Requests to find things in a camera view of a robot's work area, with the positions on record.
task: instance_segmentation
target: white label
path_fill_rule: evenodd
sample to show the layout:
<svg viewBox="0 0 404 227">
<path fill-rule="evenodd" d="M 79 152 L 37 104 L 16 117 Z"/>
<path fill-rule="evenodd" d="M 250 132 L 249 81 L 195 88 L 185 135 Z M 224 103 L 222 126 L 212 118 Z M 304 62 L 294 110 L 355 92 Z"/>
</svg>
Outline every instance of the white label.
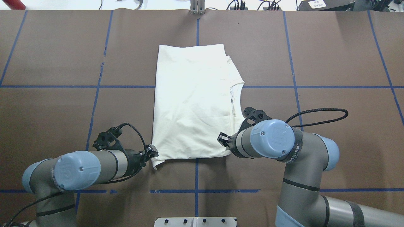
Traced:
<svg viewBox="0 0 404 227">
<path fill-rule="evenodd" d="M 327 5 L 324 3 L 324 0 L 314 0 L 310 1 L 309 5 L 311 8 L 323 8 L 326 7 Z"/>
</svg>

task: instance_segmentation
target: red object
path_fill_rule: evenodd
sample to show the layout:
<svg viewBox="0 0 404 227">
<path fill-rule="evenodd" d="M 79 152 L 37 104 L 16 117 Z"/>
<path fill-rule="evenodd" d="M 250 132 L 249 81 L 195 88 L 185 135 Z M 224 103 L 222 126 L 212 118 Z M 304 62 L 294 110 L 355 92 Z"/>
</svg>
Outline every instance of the red object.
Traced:
<svg viewBox="0 0 404 227">
<path fill-rule="evenodd" d="M 25 9 L 25 5 L 20 0 L 3 0 L 10 9 Z"/>
</svg>

